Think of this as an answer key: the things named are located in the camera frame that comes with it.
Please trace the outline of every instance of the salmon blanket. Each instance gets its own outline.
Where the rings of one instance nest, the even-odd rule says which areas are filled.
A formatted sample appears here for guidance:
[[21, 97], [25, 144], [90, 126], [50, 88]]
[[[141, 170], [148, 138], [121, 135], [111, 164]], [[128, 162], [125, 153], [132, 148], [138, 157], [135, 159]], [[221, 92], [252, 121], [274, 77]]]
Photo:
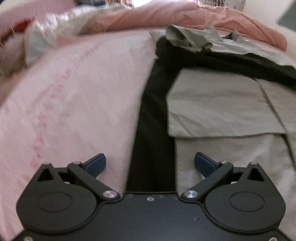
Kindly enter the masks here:
[[268, 43], [284, 51], [287, 49], [287, 41], [281, 33], [242, 12], [227, 7], [201, 7], [196, 2], [185, 0], [153, 0], [142, 7], [98, 15], [85, 25], [81, 33], [165, 27], [170, 24], [197, 29], [211, 24], [217, 30], [228, 32], [237, 29], [243, 37]]

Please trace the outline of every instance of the blue gripper pad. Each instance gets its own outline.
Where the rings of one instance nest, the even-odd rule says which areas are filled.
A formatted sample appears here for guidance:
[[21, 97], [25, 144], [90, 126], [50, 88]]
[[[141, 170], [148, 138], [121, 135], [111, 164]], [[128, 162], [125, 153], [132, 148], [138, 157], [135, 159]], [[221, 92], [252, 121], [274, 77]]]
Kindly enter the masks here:
[[106, 167], [106, 157], [100, 153], [89, 159], [81, 165], [81, 167], [93, 177], [97, 177]]
[[201, 152], [195, 154], [194, 166], [204, 177], [208, 177], [219, 168], [217, 162]]

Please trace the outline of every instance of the black fabric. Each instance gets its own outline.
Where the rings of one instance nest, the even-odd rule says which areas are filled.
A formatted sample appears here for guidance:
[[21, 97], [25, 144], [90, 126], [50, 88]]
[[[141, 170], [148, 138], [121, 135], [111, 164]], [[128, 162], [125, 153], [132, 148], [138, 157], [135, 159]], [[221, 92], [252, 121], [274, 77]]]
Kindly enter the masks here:
[[226, 35], [226, 36], [224, 36], [224, 37], [222, 37], [223, 39], [231, 39], [231, 40], [233, 40], [233, 32], [232, 33], [230, 33], [230, 34], [228, 34], [228, 35]]
[[174, 47], [166, 37], [157, 42], [158, 60], [147, 81], [140, 108], [127, 191], [175, 191], [175, 146], [168, 135], [166, 96], [182, 68], [204, 67], [265, 79], [294, 88], [296, 70], [248, 53], [193, 53]]

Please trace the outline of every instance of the folded fabric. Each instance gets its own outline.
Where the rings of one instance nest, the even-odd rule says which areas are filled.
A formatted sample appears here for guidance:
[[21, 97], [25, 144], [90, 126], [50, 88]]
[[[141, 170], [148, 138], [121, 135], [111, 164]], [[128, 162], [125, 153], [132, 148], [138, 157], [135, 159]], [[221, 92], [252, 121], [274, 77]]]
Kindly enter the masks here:
[[261, 46], [240, 36], [237, 30], [225, 37], [221, 37], [212, 25], [208, 25], [204, 30], [170, 25], [165, 31], [151, 30], [150, 35], [154, 38], [155, 43], [162, 36], [166, 36], [166, 39], [173, 46], [180, 46], [194, 53], [201, 52], [203, 49], [223, 53], [253, 53], [279, 65], [295, 65], [294, 61], [283, 52], [263, 49]]
[[237, 29], [244, 37], [266, 42], [282, 50], [287, 49], [287, 41], [282, 34], [242, 12], [224, 7], [200, 7], [196, 2], [184, 0], [154, 0], [142, 7], [95, 16], [85, 25], [81, 33], [166, 27], [170, 24], [197, 29], [204, 29], [211, 24], [218, 30], [228, 32]]
[[167, 95], [168, 133], [175, 138], [286, 133], [248, 77], [210, 69], [182, 69]]
[[22, 22], [13, 26], [9, 31], [7, 31], [7, 33], [0, 37], [0, 43], [5, 44], [6, 40], [15, 33], [23, 33], [32, 21], [34, 21], [34, 18], [24, 19]]
[[278, 82], [291, 88], [296, 87], [296, 70], [294, 67], [278, 65], [253, 53], [242, 55], [213, 52], [209, 49], [193, 53], [184, 48], [173, 46], [166, 37], [162, 37], [157, 43], [156, 55], [159, 58], [159, 63], [169, 68], [207, 67], [212, 70]]
[[258, 79], [257, 81], [285, 129], [291, 153], [296, 159], [296, 92], [278, 83]]

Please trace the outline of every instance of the screw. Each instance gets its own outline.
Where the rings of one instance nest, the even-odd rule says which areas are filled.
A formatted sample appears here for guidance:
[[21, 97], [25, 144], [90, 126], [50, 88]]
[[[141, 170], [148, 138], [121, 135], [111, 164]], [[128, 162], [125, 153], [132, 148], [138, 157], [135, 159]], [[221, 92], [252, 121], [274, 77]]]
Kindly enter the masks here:
[[151, 201], [154, 201], [155, 198], [154, 197], [148, 197], [147, 200], [151, 202]]
[[32, 237], [30, 237], [30, 236], [26, 236], [26, 237], [24, 237], [23, 240], [24, 240], [24, 241], [33, 241]]
[[103, 193], [103, 196], [105, 198], [115, 198], [117, 195], [118, 195], [118, 193], [113, 190], [108, 190]]
[[194, 190], [188, 190], [188, 191], [184, 192], [183, 194], [187, 198], [196, 198], [198, 196], [198, 192], [196, 192]]

